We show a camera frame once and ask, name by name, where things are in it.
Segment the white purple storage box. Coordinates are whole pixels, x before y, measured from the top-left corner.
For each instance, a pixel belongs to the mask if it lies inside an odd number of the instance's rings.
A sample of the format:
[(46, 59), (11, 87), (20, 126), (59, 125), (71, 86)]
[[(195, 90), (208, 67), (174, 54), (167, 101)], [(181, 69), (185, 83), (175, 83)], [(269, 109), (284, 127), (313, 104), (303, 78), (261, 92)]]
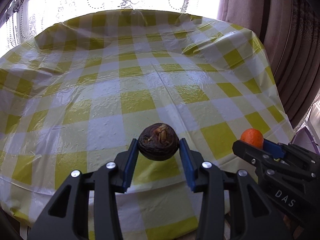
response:
[(319, 96), (294, 131), (292, 143), (319, 155)]

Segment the white lace curtain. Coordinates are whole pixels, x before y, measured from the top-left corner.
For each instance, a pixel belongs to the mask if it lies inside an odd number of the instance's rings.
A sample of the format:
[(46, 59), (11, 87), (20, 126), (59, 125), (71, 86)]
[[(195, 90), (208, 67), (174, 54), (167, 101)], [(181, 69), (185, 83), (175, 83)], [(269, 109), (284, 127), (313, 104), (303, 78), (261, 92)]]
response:
[(216, 19), (220, 0), (9, 0), (1, 10), (1, 55), (49, 26), (104, 10), (186, 12)]

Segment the dark fruit with stem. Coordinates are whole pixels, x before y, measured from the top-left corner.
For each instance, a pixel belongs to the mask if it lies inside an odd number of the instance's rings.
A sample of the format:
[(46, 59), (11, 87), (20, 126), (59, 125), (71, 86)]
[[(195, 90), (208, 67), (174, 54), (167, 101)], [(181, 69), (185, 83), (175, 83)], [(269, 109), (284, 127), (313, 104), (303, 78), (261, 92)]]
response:
[(170, 159), (179, 149), (180, 140), (174, 129), (165, 123), (145, 128), (138, 138), (138, 148), (144, 157), (154, 161)]

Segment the orange tangerine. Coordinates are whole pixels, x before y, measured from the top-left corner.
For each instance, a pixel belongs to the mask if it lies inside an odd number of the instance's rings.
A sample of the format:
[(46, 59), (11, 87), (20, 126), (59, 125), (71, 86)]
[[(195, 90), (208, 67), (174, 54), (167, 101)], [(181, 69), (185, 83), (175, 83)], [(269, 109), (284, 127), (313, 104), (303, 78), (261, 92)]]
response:
[(257, 129), (250, 128), (245, 130), (242, 133), (240, 140), (256, 148), (263, 149), (264, 137)]

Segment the pink curtain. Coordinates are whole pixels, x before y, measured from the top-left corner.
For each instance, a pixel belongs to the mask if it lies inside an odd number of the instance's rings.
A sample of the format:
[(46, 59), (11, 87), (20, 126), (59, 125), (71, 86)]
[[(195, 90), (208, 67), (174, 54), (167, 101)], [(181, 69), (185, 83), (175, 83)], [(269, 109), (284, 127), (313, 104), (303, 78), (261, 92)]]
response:
[(319, 91), (319, 0), (220, 0), (217, 18), (259, 37), (296, 127)]

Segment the yellow white checkered tablecloth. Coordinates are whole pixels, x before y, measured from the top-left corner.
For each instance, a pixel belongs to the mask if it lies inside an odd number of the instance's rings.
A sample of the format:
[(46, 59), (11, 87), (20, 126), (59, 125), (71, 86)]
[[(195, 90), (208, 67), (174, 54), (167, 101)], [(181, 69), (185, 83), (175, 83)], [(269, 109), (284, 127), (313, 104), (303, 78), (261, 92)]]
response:
[(293, 129), (251, 30), (166, 11), (57, 23), (1, 57), (1, 207), (29, 226), (73, 170), (97, 170), (152, 124), (223, 170), (243, 131)]

